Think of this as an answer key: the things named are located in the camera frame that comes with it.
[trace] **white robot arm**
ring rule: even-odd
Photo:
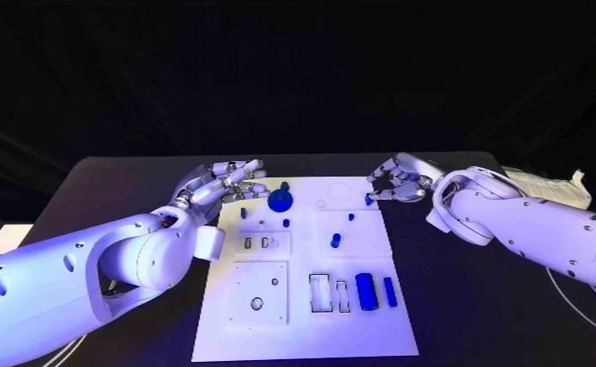
[[[530,197],[501,174],[479,167],[445,173],[412,154],[397,153],[374,170],[394,186],[370,193],[373,200],[416,202],[428,190],[428,222],[445,233],[485,246],[495,237],[521,257],[596,285],[596,214]]]
[[[164,293],[193,257],[216,260],[225,232],[204,224],[222,203],[268,197],[262,162],[199,166],[171,202],[0,255],[0,365],[60,348]],[[102,291],[101,278],[111,288]]]

